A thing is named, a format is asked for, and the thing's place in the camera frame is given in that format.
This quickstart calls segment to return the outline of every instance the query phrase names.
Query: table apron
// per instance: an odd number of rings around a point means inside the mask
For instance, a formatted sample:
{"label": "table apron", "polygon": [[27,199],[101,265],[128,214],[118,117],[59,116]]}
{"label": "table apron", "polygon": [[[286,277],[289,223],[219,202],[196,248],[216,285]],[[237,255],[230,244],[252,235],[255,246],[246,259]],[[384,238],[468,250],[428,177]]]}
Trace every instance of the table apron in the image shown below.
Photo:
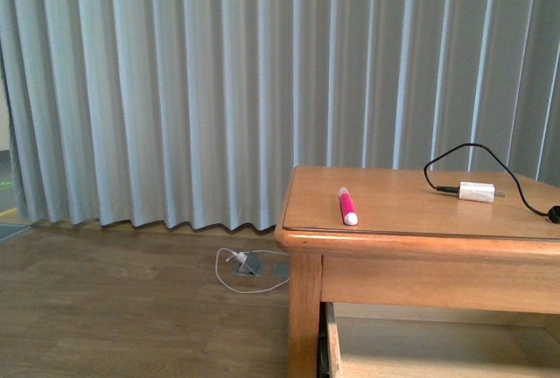
{"label": "table apron", "polygon": [[560,314],[560,263],[324,255],[321,300]]}

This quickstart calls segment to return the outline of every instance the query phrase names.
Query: white cable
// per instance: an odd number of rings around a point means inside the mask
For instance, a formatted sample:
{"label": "white cable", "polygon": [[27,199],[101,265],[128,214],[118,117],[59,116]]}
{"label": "white cable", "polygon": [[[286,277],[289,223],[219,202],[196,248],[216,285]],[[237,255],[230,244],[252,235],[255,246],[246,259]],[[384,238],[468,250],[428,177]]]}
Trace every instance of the white cable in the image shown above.
{"label": "white cable", "polygon": [[[247,259],[247,256],[245,255],[245,252],[243,252],[243,251],[240,251],[239,253],[236,253],[235,251],[233,251],[232,249],[229,249],[229,248],[220,248],[218,250],[218,252],[216,253],[216,263],[214,265],[214,271],[216,273],[216,277],[218,278],[218,280],[220,281],[221,284],[223,284],[225,287],[227,287],[229,290],[231,290],[235,293],[264,293],[264,292],[270,292],[270,291],[273,291],[274,289],[279,288],[280,286],[282,286],[284,284],[287,284],[290,281],[290,278],[288,277],[283,282],[281,282],[279,284],[275,284],[274,286],[272,286],[271,288],[268,288],[268,289],[261,289],[261,290],[237,290],[237,289],[234,289],[231,286],[229,286],[227,283],[225,283],[221,279],[220,274],[218,273],[218,261],[220,260],[220,253],[222,251],[229,251],[231,253],[231,256],[226,259],[226,263],[229,263],[229,261],[232,258],[236,258],[236,259],[239,260],[238,257],[240,257],[241,259],[244,260],[244,259]],[[258,250],[252,251],[252,252],[253,253],[271,253],[271,254],[279,254],[280,256],[289,256],[289,254],[280,253],[278,251],[269,251],[267,249],[258,249]]]}

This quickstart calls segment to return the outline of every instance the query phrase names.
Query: black cable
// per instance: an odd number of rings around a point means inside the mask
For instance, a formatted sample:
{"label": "black cable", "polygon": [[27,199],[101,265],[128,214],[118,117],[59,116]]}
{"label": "black cable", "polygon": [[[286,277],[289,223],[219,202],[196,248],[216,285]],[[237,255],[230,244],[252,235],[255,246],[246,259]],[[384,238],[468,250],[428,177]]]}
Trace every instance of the black cable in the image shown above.
{"label": "black cable", "polygon": [[444,192],[444,193],[459,193],[459,188],[458,187],[452,187],[452,186],[447,186],[447,185],[434,185],[431,181],[430,178],[428,177],[428,168],[430,167],[430,165],[435,164],[438,160],[445,158],[447,155],[449,155],[450,153],[453,153],[454,151],[457,151],[461,148],[464,148],[465,146],[471,146],[471,147],[476,147],[476,148],[482,148],[485,151],[487,151],[490,155],[492,155],[492,157],[496,160],[496,162],[498,162],[498,164],[500,164],[504,170],[507,171],[507,173],[509,175],[511,175],[511,178],[514,179],[515,184],[517,185],[517,190],[519,191],[519,195],[521,196],[521,200],[523,200],[523,203],[525,204],[525,206],[527,207],[527,209],[529,209],[532,212],[535,212],[536,214],[540,215],[540,216],[549,216],[548,213],[545,212],[541,212],[540,210],[535,209],[534,207],[532,207],[527,200],[525,199],[525,195],[523,194],[523,190],[522,190],[522,185],[519,184],[519,180],[517,179],[517,177],[515,176],[515,174],[513,174],[509,168],[506,167],[506,165],[500,161],[500,159],[498,157],[496,157],[494,155],[494,153],[484,144],[480,144],[480,143],[462,143],[459,146],[455,146],[453,149],[448,150],[446,153],[440,155],[439,157],[436,157],[435,159],[432,159],[428,164],[425,165],[425,167],[423,168],[423,175],[426,177],[426,181],[428,181],[428,184],[430,185],[431,188],[433,188],[434,190],[437,190],[439,192]]}

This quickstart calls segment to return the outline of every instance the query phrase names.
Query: pink marker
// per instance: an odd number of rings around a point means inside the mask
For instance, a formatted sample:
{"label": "pink marker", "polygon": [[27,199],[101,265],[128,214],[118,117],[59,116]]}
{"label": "pink marker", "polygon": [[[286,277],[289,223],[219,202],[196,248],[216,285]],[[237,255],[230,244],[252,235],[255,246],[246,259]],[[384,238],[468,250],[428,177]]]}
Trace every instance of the pink marker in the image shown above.
{"label": "pink marker", "polygon": [[354,209],[354,203],[346,187],[342,187],[339,191],[340,209],[342,209],[342,216],[344,223],[353,226],[358,224],[358,215]]}

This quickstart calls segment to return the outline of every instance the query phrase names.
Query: white cap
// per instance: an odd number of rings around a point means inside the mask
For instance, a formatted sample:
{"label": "white cap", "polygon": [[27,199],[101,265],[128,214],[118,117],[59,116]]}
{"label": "white cap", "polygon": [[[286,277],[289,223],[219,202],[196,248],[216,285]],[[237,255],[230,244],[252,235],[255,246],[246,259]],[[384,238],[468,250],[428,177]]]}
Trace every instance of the white cap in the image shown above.
{"label": "white cap", "polygon": [[358,225],[358,215],[354,212],[347,214],[344,217],[344,223],[350,225],[351,227],[354,225]]}

